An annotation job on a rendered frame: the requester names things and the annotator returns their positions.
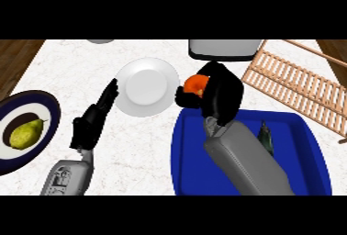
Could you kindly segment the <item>dark blue rimmed plate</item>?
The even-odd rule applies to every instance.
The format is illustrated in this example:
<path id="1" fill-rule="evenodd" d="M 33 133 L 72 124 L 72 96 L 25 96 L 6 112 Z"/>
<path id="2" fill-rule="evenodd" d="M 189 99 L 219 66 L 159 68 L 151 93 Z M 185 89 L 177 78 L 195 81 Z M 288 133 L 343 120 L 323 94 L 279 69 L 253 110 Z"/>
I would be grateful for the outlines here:
<path id="1" fill-rule="evenodd" d="M 0 175 L 15 172 L 40 155 L 56 134 L 59 118 L 58 100 L 41 90 L 24 91 L 0 101 Z M 9 145 L 10 133 L 35 119 L 43 120 L 40 139 L 31 147 L 16 150 Z"/>

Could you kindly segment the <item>blue tray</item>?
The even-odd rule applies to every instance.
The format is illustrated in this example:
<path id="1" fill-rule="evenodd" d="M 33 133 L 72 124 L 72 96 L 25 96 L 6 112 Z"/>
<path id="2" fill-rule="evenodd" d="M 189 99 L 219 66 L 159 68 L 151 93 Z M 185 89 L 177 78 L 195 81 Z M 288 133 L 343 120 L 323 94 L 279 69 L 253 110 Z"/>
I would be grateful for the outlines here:
<path id="1" fill-rule="evenodd" d="M 286 112 L 241 110 L 236 115 L 258 133 L 267 126 L 273 139 L 273 158 L 284 168 L 294 194 L 329 196 L 331 180 L 315 135 L 303 118 Z M 198 109 L 180 111 L 171 143 L 173 190 L 180 196 L 235 196 L 239 191 L 204 149 L 207 134 Z"/>

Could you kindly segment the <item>wooden tiered shelf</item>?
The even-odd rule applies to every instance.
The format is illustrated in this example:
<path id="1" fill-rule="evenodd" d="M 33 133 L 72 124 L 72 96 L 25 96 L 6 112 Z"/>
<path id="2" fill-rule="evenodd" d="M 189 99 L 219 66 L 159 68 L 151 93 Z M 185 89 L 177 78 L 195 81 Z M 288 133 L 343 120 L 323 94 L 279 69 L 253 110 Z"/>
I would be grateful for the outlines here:
<path id="1" fill-rule="evenodd" d="M 347 88 L 264 50 L 263 40 L 241 80 L 332 130 L 347 143 Z"/>

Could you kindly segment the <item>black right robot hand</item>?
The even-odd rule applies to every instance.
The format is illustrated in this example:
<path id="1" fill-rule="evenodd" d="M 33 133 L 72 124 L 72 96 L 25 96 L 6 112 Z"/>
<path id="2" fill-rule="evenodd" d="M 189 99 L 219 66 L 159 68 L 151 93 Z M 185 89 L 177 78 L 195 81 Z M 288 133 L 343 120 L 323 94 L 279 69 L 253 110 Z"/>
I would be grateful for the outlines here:
<path id="1" fill-rule="evenodd" d="M 244 85 L 239 77 L 219 62 L 208 62 L 196 73 L 208 78 L 202 96 L 176 89 L 174 102 L 186 108 L 199 108 L 202 117 L 214 117 L 217 125 L 224 126 L 239 112 Z"/>

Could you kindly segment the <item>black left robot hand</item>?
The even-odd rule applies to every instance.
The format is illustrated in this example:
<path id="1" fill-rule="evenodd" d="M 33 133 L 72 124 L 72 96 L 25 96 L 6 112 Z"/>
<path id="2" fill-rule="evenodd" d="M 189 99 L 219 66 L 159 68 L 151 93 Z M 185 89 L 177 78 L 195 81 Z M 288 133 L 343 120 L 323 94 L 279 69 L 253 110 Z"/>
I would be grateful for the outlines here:
<path id="1" fill-rule="evenodd" d="M 117 96 L 118 80 L 112 79 L 97 102 L 90 105 L 83 116 L 74 119 L 72 149 L 90 151 L 95 148 Z"/>

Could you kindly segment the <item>white plate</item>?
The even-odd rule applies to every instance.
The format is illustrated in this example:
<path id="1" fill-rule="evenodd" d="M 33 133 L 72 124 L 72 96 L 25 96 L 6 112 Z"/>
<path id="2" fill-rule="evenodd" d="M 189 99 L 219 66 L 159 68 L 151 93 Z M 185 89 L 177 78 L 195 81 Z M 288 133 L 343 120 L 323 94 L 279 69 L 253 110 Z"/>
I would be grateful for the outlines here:
<path id="1" fill-rule="evenodd" d="M 120 91 L 115 105 L 128 116 L 151 117 L 171 106 L 180 81 L 174 67 L 164 60 L 136 59 L 115 78 Z"/>

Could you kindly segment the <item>yellow-green pear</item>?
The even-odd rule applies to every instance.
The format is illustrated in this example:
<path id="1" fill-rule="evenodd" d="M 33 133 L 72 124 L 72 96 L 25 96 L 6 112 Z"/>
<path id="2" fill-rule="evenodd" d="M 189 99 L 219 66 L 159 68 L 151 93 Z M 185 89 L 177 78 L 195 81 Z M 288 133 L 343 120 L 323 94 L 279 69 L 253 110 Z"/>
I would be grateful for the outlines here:
<path id="1" fill-rule="evenodd" d="M 12 149 L 24 150 L 37 143 L 41 137 L 43 125 L 44 120 L 38 118 L 24 123 L 12 131 L 9 136 L 9 146 Z"/>

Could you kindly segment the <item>orange squash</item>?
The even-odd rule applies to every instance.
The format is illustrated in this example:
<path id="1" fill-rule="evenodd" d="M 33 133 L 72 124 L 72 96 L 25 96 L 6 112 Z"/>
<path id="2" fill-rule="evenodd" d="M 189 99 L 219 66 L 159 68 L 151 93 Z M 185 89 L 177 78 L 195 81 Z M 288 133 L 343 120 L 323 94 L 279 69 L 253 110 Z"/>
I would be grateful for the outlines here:
<path id="1" fill-rule="evenodd" d="M 207 89 L 208 77 L 202 74 L 195 74 L 189 77 L 183 85 L 183 93 L 188 95 L 204 96 Z"/>

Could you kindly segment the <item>dark green vegetable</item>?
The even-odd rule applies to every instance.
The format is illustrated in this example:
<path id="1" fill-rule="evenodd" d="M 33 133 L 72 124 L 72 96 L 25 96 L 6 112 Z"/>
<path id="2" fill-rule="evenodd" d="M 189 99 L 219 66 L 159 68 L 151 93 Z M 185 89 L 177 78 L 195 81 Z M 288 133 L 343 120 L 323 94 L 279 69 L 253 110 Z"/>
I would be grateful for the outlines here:
<path id="1" fill-rule="evenodd" d="M 269 154 L 273 155 L 273 138 L 272 131 L 266 125 L 266 121 L 261 121 L 260 130 L 257 133 L 257 139 L 267 150 Z"/>

